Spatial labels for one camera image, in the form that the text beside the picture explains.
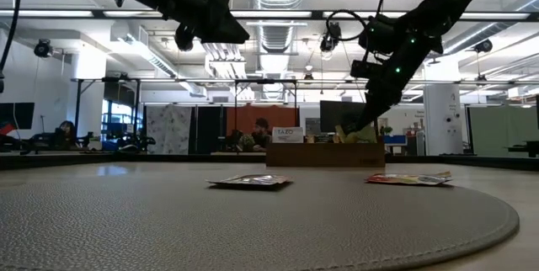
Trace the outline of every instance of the gray leather mat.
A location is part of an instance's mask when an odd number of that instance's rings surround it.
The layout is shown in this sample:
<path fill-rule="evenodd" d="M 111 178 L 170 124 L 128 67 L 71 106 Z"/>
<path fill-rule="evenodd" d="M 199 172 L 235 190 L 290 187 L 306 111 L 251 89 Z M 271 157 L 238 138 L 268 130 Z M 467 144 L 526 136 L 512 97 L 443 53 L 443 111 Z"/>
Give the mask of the gray leather mat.
<path fill-rule="evenodd" d="M 277 173 L 295 182 L 279 192 L 208 189 L 207 178 L 247 173 L 177 171 L 0 189 L 0 266 L 394 270 L 493 246 L 519 225 L 505 202 L 469 189 Z"/>

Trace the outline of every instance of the pillar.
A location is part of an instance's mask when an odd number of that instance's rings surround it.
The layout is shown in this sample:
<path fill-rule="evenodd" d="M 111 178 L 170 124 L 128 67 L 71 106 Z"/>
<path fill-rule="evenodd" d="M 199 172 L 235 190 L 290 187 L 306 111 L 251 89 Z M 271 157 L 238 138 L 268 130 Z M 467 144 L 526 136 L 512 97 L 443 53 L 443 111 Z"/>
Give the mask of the pillar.
<path fill-rule="evenodd" d="M 428 81 L 458 81 L 458 60 L 443 58 L 424 66 Z M 459 86 L 431 84 L 424 87 L 427 155 L 462 154 L 462 121 Z"/>
<path fill-rule="evenodd" d="M 107 56 L 102 51 L 93 47 L 85 47 L 79 53 L 73 55 L 72 68 L 73 78 L 95 79 L 105 76 Z M 85 89 L 89 82 L 84 82 Z M 69 89 L 69 108 L 67 118 L 75 123 L 77 104 L 77 83 L 72 82 Z M 104 98 L 104 83 L 95 82 L 81 95 L 81 103 L 78 117 L 78 136 L 85 136 L 93 132 L 95 136 L 101 134 L 101 114 Z"/>

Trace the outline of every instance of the monitor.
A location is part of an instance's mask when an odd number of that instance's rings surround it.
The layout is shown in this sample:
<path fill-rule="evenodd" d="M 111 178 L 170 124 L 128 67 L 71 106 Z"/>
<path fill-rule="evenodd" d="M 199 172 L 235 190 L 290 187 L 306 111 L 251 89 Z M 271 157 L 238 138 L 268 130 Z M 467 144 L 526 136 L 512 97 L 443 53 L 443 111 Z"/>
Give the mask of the monitor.
<path fill-rule="evenodd" d="M 364 103 L 320 101 L 320 130 L 335 132 L 335 126 L 343 126 L 344 133 L 355 129 L 354 119 L 360 117 Z"/>

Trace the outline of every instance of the wooden box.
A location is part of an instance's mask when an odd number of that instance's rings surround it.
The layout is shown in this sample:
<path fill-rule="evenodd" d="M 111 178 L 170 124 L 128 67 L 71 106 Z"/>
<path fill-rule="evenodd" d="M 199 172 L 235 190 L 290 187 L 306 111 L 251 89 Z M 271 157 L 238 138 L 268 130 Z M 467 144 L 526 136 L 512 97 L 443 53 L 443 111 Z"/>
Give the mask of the wooden box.
<path fill-rule="evenodd" d="M 385 148 L 377 144 L 272 143 L 266 152 L 268 167 L 385 167 Z"/>

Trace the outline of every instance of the wrapper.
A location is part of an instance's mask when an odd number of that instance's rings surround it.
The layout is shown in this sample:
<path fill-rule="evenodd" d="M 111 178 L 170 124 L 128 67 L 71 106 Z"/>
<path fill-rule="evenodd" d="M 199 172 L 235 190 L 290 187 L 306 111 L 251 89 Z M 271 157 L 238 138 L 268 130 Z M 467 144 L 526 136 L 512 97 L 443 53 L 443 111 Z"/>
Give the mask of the wrapper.
<path fill-rule="evenodd" d="M 222 187 L 278 187 L 285 183 L 291 183 L 291 179 L 274 174 L 254 174 L 236 176 L 220 181 L 206 180 L 206 182 Z"/>
<path fill-rule="evenodd" d="M 367 183 L 400 183 L 409 185 L 428 185 L 436 186 L 451 181 L 451 173 L 444 172 L 438 174 L 375 174 L 366 179 Z"/>

